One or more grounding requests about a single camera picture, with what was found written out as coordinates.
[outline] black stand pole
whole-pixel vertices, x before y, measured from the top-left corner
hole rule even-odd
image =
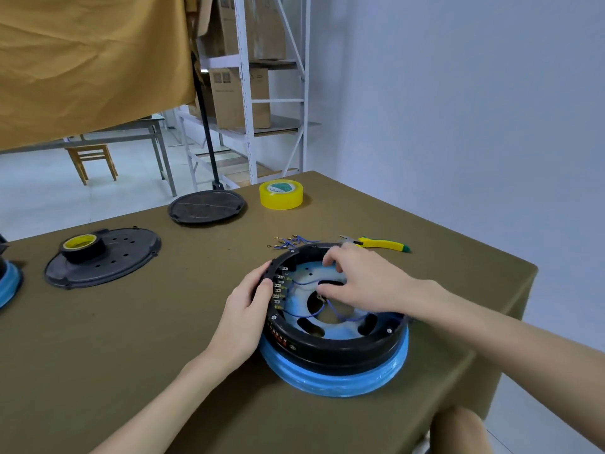
[[[212,147],[212,138],[210,137],[210,126],[208,125],[208,114],[206,113],[206,105],[204,104],[204,97],[201,94],[201,83],[195,70],[195,54],[191,53],[191,63],[193,70],[193,86],[195,87],[195,93],[197,100],[200,102],[200,113],[201,122],[204,124],[204,133],[206,134],[206,143],[208,144],[208,154],[210,155],[210,165],[212,166],[212,174],[214,179],[212,181],[212,189],[225,189],[223,184],[218,179],[218,169],[216,168],[216,159],[214,158],[214,148]]]

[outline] table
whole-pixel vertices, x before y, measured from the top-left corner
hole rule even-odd
[[[0,452],[84,453],[155,397],[210,341],[224,300],[252,268],[279,254],[274,236],[334,242],[339,234],[404,241],[414,253],[379,252],[410,275],[433,278],[478,304],[521,318],[531,263],[367,196],[316,172],[291,211],[238,192],[242,216],[178,226],[165,207],[10,244],[25,282],[0,310]],[[46,284],[43,269],[65,238],[139,226],[163,241],[157,258],[86,289]],[[170,453],[409,452],[436,411],[465,405],[485,417],[500,372],[426,324],[410,326],[408,359],[383,388],[332,399],[281,381],[255,354],[215,389]]]
[[[170,169],[170,162],[168,161],[168,153],[166,153],[166,145],[164,144],[164,138],[162,136],[162,130],[160,127],[160,121],[163,121],[164,117],[160,114],[153,114],[150,118],[146,119],[137,119],[135,121],[129,121],[124,124],[119,124],[117,126],[113,126],[107,129],[101,129],[95,131],[94,133],[100,132],[110,132],[110,131],[128,131],[132,129],[147,129],[148,134],[141,134],[138,136],[106,136],[100,138],[93,138],[89,140],[69,140],[69,141],[61,141],[55,140],[49,143],[39,143],[31,146],[8,149],[3,152],[19,152],[19,151],[39,151],[43,149],[53,149],[53,148],[65,148],[68,146],[89,146],[92,144],[103,144],[103,143],[118,143],[118,142],[132,142],[134,140],[151,140],[153,144],[153,149],[155,152],[155,159],[157,160],[157,165],[160,169],[160,176],[162,180],[168,180],[168,184],[170,185],[170,191],[172,192],[172,196],[177,196],[177,190],[174,187],[174,180],[172,178],[172,170]],[[164,175],[164,167],[162,166],[162,159],[160,159],[160,152],[162,153],[162,159],[164,161],[164,165],[166,166],[166,175]]]

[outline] wooden stool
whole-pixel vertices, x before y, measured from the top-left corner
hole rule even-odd
[[[74,166],[76,167],[78,175],[80,175],[80,179],[82,183],[84,183],[84,186],[86,186],[86,180],[88,179],[86,170],[84,169],[84,161],[105,159],[110,168],[111,176],[113,177],[114,182],[117,180],[116,166],[114,166],[113,160],[111,159],[110,150],[107,148],[106,144],[94,144],[90,146],[78,146],[73,148],[69,147],[65,149],[70,154],[70,158],[72,158],[72,162],[74,163]]]

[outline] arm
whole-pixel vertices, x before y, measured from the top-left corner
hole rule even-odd
[[[374,312],[400,312],[467,343],[581,435],[605,449],[605,353],[460,298],[418,280],[377,253],[352,244],[333,247],[344,286],[318,292]]]
[[[256,349],[273,293],[270,280],[258,284],[269,261],[246,275],[227,298],[221,321],[208,348],[190,361],[177,378],[145,408],[91,454],[161,454],[196,408],[225,377]]]

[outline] forearm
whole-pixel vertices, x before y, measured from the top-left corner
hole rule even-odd
[[[491,311],[436,284],[414,317],[467,343],[605,448],[605,354]]]
[[[161,454],[208,394],[229,374],[219,358],[202,353],[145,408],[91,454]]]

